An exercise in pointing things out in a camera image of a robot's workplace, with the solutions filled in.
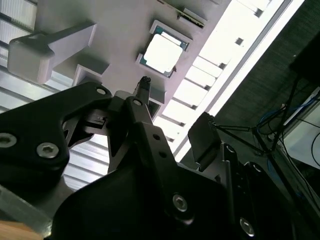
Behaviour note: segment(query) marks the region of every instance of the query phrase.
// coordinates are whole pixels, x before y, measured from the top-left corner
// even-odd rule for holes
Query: black cable
[[[278,139],[280,138],[280,134],[285,129],[284,128],[284,123],[286,121],[286,117],[287,117],[287,114],[288,114],[289,109],[291,107],[291,102],[292,102],[292,100],[294,98],[295,91],[296,91],[296,88],[297,88],[297,85],[298,85],[298,82],[299,82],[300,79],[301,79],[301,76],[298,75],[296,77],[296,79],[294,80],[294,83],[293,83],[293,86],[292,86],[292,89],[291,89],[291,92],[290,92],[290,96],[289,96],[288,100],[285,103],[285,108],[283,110],[283,115],[282,115],[280,123],[277,126],[277,130],[276,130],[276,133],[275,133],[274,141],[273,141],[273,144],[272,144],[272,147],[271,147],[272,151],[274,151],[276,149]]]
[[[315,145],[315,142],[316,142],[316,139],[320,136],[320,132],[315,136],[315,138],[313,139],[312,141],[312,144],[311,144],[311,155],[312,155],[312,158],[313,158],[313,161],[320,167],[320,164],[317,162],[316,158],[315,158],[315,155],[314,155],[314,145]]]
[[[291,157],[291,156],[289,155],[289,153],[288,153],[288,150],[287,150],[287,148],[286,148],[285,141],[284,141],[284,133],[282,132],[281,134],[282,134],[282,139],[279,138],[279,140],[280,140],[280,142],[281,142],[282,145],[283,145],[283,148],[284,148],[284,150],[285,150],[286,156],[287,156],[287,158],[289,159],[289,163],[294,167],[294,169],[296,170],[296,172],[300,175],[300,177],[301,177],[302,180],[304,181],[304,183],[305,183],[306,187],[308,188],[309,194],[310,194],[310,196],[311,196],[311,198],[312,198],[312,200],[313,200],[316,208],[320,211],[320,207],[319,207],[319,205],[317,204],[317,201],[316,201],[316,199],[315,199],[315,196],[314,196],[313,192],[312,192],[311,189],[310,189],[310,186],[309,186],[308,181],[305,179],[305,177],[303,176],[303,174],[302,174],[302,173],[300,172],[300,170],[297,168],[297,166],[295,165],[295,163],[292,161],[292,157]]]
[[[317,127],[317,128],[319,128],[319,129],[320,129],[320,126],[315,125],[315,124],[313,124],[313,123],[311,123],[311,122],[308,122],[308,121],[303,120],[303,119],[301,119],[301,118],[296,118],[296,119],[297,119],[297,120],[299,120],[299,121],[301,121],[301,122],[304,122],[304,123],[310,124],[310,125],[312,125],[312,126]]]

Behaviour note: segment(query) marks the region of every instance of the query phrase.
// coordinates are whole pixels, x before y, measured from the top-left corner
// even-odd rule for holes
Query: bolt head
[[[10,148],[17,143],[17,138],[10,133],[0,133],[0,148]]]
[[[173,205],[177,210],[180,212],[185,212],[188,209],[187,201],[184,199],[183,196],[179,194],[175,194],[172,198]]]
[[[36,148],[36,152],[42,158],[53,159],[58,155],[59,148],[51,142],[44,142]]]

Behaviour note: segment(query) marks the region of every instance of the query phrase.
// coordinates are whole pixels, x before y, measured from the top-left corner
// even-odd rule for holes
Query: blue cable
[[[302,105],[300,105],[300,106],[297,106],[297,107],[291,107],[289,110],[290,110],[290,111],[293,111],[293,110],[297,110],[297,109],[299,109],[299,108],[303,108],[303,107],[309,106],[309,105],[312,104],[315,100],[316,100],[316,98],[313,97],[313,98],[310,99],[309,102],[307,102],[307,103],[305,103],[305,104],[302,104]],[[282,110],[282,108],[279,109],[279,110],[270,111],[270,112],[265,113],[265,114],[260,118],[259,123],[261,123],[265,118],[271,116],[272,114],[275,114],[275,113],[279,112],[280,110]]]

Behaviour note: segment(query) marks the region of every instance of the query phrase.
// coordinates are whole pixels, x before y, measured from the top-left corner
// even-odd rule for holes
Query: wooden surface
[[[19,222],[0,221],[0,240],[42,240],[43,238]]]

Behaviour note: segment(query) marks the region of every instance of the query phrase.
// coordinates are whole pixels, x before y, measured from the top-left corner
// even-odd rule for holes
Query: mounting hole
[[[138,106],[141,106],[141,105],[142,105],[142,102],[139,101],[138,99],[134,99],[134,100],[133,100],[133,103],[136,104],[136,105],[138,105]]]
[[[159,135],[157,135],[157,134],[153,134],[153,138],[154,138],[155,140],[160,141],[160,136],[159,136]]]
[[[164,153],[163,151],[160,151],[160,152],[159,152],[159,155],[160,155],[160,157],[162,157],[162,158],[164,158],[164,159],[167,157],[167,154]]]
[[[106,94],[106,91],[101,89],[101,88],[97,88],[96,91],[99,93],[99,94],[102,94],[102,95],[105,95]]]

